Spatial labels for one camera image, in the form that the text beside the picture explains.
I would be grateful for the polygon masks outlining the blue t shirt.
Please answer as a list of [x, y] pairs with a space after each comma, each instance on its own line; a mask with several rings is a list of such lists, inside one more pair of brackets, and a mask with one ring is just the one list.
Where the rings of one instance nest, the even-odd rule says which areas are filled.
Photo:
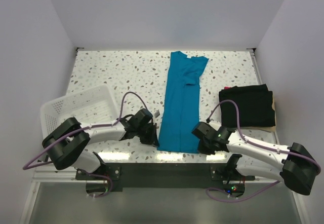
[[164, 113], [159, 132], [160, 151], [198, 152], [199, 139], [192, 130], [199, 122], [200, 76], [209, 59], [171, 53]]

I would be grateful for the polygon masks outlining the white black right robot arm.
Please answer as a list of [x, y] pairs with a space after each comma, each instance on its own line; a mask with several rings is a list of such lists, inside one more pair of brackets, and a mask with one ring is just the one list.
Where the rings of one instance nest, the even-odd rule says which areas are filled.
[[199, 139], [198, 151], [206, 155], [227, 152], [230, 158], [216, 170], [224, 180], [262, 177], [285, 184], [290, 190], [310, 195], [320, 166], [299, 143], [291, 146], [257, 140], [237, 129], [199, 122], [192, 130]]

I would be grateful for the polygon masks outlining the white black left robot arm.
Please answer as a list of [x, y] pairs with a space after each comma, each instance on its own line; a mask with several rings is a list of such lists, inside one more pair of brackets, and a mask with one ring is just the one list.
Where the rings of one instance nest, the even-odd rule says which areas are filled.
[[159, 146], [157, 123], [145, 108], [105, 123], [81, 123], [75, 117], [68, 118], [42, 141], [42, 146], [57, 170], [74, 167], [79, 180], [116, 180], [115, 171], [109, 169], [98, 153], [86, 151], [86, 146], [134, 137], [141, 144]]

